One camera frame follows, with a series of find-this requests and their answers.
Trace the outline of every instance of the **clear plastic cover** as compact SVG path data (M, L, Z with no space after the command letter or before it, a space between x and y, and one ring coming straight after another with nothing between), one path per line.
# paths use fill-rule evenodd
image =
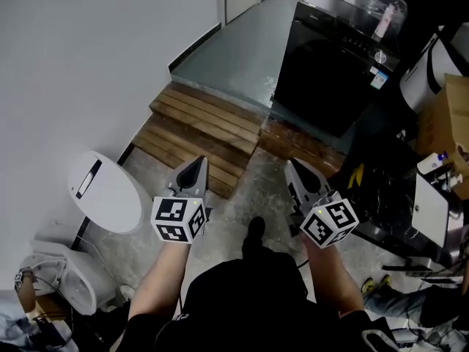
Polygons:
M365 10L378 20L381 20L386 8L392 5L394 12L391 17L390 25L396 33L399 33L407 17L407 4L404 0L349 0L348 2Z

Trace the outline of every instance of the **gray floor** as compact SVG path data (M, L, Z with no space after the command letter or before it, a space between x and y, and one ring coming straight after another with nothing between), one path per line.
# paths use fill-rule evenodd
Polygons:
M241 245L252 217L263 216L267 223L265 245L277 252L290 253L297 263L306 259L299 240L291 239L285 216L292 201L285 186L284 162L264 150L256 149L248 168L229 200L207 193L207 203L213 208L204 236L199 236L191 249L182 298L188 285L200 273L226 260L241 258ZM170 168L135 149L124 168L148 191L150 196L160 194ZM117 284L134 288L152 265L161 247L156 233L148 224L132 235L118 235L91 223L84 238L96 245L107 262L106 267ZM401 264L402 260L369 242L351 235L338 244L347 270L360 285L367 277L379 280L383 264ZM94 249L82 243L80 248L97 260ZM308 266L301 268L303 279L314 300L314 291ZM402 274L393 274L394 287L405 292L415 290L419 281Z
M173 75L270 108L300 0L266 0L227 25Z

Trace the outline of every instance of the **toilet lid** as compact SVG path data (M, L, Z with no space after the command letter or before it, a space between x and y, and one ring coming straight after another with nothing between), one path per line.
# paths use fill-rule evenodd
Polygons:
M68 188L81 211L106 230L127 233L143 219L139 193L130 175L104 155L90 151L79 158Z

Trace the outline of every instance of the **cardboard box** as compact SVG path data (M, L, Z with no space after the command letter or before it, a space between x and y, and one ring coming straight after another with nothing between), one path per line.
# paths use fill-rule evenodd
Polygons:
M463 177L453 190L460 199L469 199L469 165L458 145L469 153L469 77L447 74L446 86L418 116L416 151L422 156L446 151L444 164L452 163Z

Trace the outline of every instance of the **wooden pallet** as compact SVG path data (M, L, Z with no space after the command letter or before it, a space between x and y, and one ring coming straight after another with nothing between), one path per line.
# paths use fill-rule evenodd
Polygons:
M262 118L230 102L170 84L133 143L171 168L207 157L209 189L229 198L259 141Z
M298 127L268 117L262 127L259 147L287 160L299 158L320 170L324 176L336 174L345 155L313 138Z

